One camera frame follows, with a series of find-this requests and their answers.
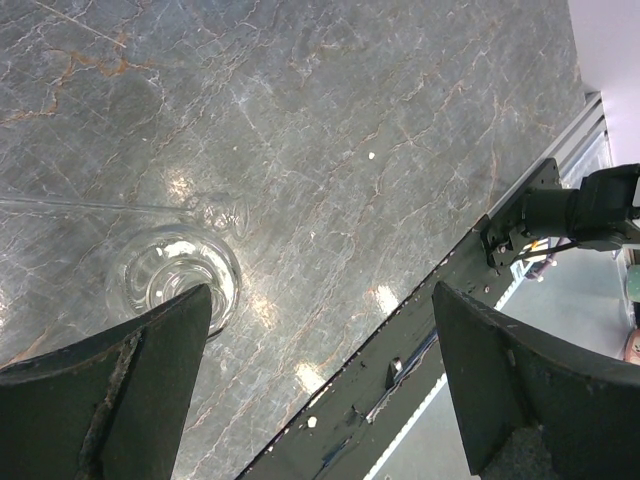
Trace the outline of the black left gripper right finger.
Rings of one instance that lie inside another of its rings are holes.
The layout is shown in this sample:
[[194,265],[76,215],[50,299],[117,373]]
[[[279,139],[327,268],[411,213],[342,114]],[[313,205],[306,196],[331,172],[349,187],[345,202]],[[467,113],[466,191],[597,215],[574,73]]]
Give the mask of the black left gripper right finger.
[[639,368],[527,325],[444,282],[433,292],[471,474],[636,479]]

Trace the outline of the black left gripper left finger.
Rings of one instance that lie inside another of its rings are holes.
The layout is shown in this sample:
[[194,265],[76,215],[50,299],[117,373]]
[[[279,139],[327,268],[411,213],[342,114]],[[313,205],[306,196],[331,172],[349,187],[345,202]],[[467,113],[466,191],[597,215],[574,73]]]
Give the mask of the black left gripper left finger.
[[211,313],[198,285],[2,368],[2,478],[171,478]]

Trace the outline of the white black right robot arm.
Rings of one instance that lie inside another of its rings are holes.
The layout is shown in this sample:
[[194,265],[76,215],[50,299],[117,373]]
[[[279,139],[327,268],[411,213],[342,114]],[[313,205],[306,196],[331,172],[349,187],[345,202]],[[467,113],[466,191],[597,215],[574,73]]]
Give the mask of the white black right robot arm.
[[[556,160],[548,158],[490,217],[480,237],[488,265],[498,271],[542,253],[637,247],[639,166],[597,170],[577,188],[564,188]],[[525,248],[544,238],[568,242],[543,252]]]

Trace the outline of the clear glass flask stopper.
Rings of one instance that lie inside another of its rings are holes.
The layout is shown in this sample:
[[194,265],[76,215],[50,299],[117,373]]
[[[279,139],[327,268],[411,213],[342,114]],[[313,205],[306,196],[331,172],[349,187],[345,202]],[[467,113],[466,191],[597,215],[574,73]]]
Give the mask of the clear glass flask stopper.
[[195,219],[220,235],[242,240],[248,230],[249,207],[242,196],[227,192],[199,194],[194,197]]

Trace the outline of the clear glass flask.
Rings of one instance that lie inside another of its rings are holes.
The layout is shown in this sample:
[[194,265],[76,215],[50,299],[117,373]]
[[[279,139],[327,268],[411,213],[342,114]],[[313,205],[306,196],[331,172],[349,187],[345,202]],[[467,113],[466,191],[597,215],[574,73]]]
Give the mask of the clear glass flask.
[[241,269],[228,244],[200,227],[169,224],[137,233],[115,256],[106,276],[110,319],[142,315],[204,284],[211,295],[208,336],[219,335],[234,317]]

